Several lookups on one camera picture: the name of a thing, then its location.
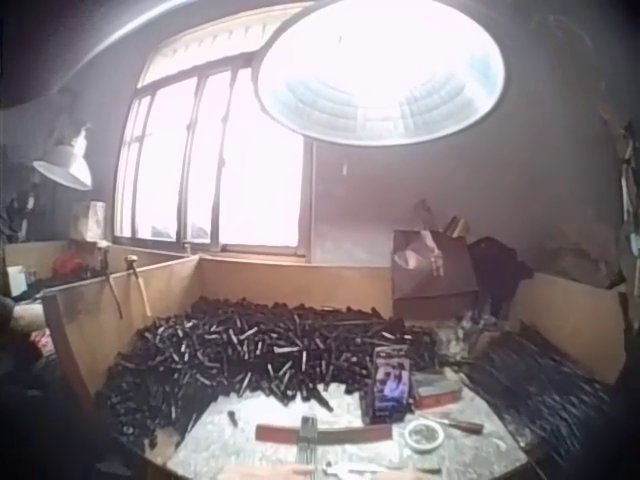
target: window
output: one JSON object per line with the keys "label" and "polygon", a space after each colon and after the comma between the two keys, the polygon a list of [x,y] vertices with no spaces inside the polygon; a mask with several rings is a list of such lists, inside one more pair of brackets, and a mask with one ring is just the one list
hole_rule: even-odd
{"label": "window", "polygon": [[251,75],[255,51],[303,6],[216,22],[149,60],[124,132],[116,241],[306,253],[311,149],[262,112]]}

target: white lamp shade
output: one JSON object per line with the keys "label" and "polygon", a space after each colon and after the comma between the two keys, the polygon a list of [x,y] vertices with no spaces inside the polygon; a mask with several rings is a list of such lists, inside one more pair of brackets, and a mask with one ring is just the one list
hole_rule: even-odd
{"label": "white lamp shade", "polygon": [[285,21],[254,63],[263,109],[333,143],[424,142],[497,104],[505,66],[471,18],[432,0],[329,0]]}
{"label": "white lamp shade", "polygon": [[76,190],[91,190],[91,172],[85,159],[69,145],[56,145],[44,161],[33,166],[45,177]]}

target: tape roll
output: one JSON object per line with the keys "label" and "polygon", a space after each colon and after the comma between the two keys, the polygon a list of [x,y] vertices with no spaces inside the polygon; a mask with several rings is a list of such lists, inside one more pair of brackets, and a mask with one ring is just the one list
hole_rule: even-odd
{"label": "tape roll", "polygon": [[431,452],[444,442],[444,430],[431,420],[415,420],[405,428],[404,442],[415,453]]}

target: window pane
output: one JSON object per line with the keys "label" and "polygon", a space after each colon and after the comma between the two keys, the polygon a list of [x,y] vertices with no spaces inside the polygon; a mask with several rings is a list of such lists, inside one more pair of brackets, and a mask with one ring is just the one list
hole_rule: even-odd
{"label": "window pane", "polygon": [[196,79],[159,90],[142,144],[136,197],[139,238],[175,240],[178,194]]}
{"label": "window pane", "polygon": [[215,196],[222,117],[229,100],[231,72],[209,77],[198,111],[187,188],[187,239],[211,242],[211,209]]}
{"label": "window pane", "polygon": [[262,113],[251,71],[241,70],[225,139],[221,244],[298,245],[303,150],[300,135]]}
{"label": "window pane", "polygon": [[144,118],[149,108],[149,97],[133,103],[125,128],[118,178],[116,182],[116,205],[114,215],[114,234],[118,237],[131,237],[131,212],[133,211],[133,180],[138,161],[139,144],[131,144],[133,137],[140,135]]}

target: table surface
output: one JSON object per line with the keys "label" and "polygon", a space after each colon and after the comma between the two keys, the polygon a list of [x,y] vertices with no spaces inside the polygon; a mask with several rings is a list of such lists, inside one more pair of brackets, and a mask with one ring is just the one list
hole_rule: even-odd
{"label": "table surface", "polygon": [[[185,477],[212,480],[225,465],[293,463],[295,446],[258,443],[254,440],[255,427],[258,423],[298,427],[301,417],[309,414],[317,416],[319,428],[362,425],[357,395],[346,396],[342,386],[331,385],[325,396],[334,407],[333,413],[315,402],[303,403],[300,400],[284,407],[261,393],[248,394],[241,399],[221,398],[195,424],[167,466]],[[231,425],[228,410],[236,413],[237,428]],[[443,427],[445,441],[442,446],[432,453],[416,455],[402,441],[404,429],[416,419],[415,415],[409,415],[405,422],[393,426],[393,440],[367,445],[318,447],[317,465],[321,467],[326,461],[334,464],[342,461],[367,462],[389,468],[413,464],[422,468],[441,468],[442,475],[437,478],[483,480],[505,475],[527,460],[496,415],[470,390],[464,390],[460,402],[429,410],[429,414],[482,422],[485,431],[483,435],[476,436]],[[518,440],[521,445],[526,442],[526,439]],[[326,477],[319,473],[316,478]]]}

